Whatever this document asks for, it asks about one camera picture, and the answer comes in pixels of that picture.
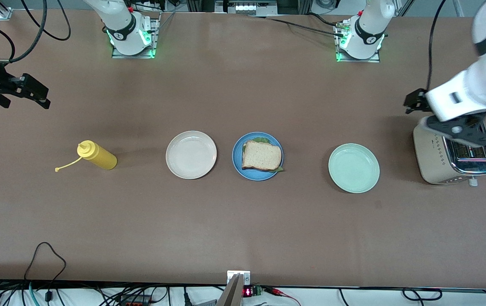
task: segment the sandwich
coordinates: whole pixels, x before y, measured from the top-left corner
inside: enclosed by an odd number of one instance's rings
[[[255,139],[245,142],[243,145],[243,169],[258,169],[262,171],[282,171],[280,163],[282,153],[280,147],[272,145],[266,141],[255,141]]]

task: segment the blue plate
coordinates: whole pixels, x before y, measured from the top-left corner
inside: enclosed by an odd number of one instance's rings
[[[235,143],[234,149],[232,150],[232,162],[234,163],[235,170],[237,170],[237,172],[239,172],[239,174],[241,174],[245,178],[251,181],[264,181],[272,178],[277,173],[261,171],[257,169],[241,169],[241,165],[243,164],[243,144],[257,137],[268,138],[268,140],[272,145],[276,145],[280,147],[280,153],[281,153],[280,165],[283,165],[284,153],[283,153],[282,146],[272,135],[264,132],[252,132],[239,138],[239,141]]]

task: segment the light green plate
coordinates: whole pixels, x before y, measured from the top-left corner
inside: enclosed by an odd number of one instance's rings
[[[352,193],[367,192],[379,180],[379,163],[366,147],[347,143],[330,155],[328,171],[332,180],[343,190]]]

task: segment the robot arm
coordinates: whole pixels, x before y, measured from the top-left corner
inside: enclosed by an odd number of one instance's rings
[[[150,17],[130,12],[122,0],[83,0],[102,19],[111,43],[124,55],[139,54],[152,44]]]
[[[428,92],[418,90],[406,98],[406,113],[432,111],[421,124],[473,147],[486,144],[486,133],[477,127],[486,116],[486,2],[475,16],[472,38],[479,59],[446,83]]]
[[[364,10],[349,20],[345,38],[340,48],[358,60],[371,58],[381,47],[384,31],[394,16],[392,0],[367,0]]]
[[[99,14],[113,46],[124,55],[139,54],[152,45],[150,17],[139,12],[130,12],[122,0],[84,0]],[[33,78],[23,74],[14,77],[7,73],[8,60],[0,59],[0,106],[8,108],[11,101],[5,94],[31,99],[48,109],[48,88]]]

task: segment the yellow squeeze bottle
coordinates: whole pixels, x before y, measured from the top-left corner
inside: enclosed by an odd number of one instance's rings
[[[58,172],[60,169],[69,167],[81,159],[86,159],[87,161],[105,170],[115,168],[117,163],[117,159],[113,154],[106,149],[103,149],[100,145],[93,141],[83,141],[79,143],[78,147],[76,148],[76,153],[80,156],[76,161],[64,165],[63,167],[55,168],[54,171]]]

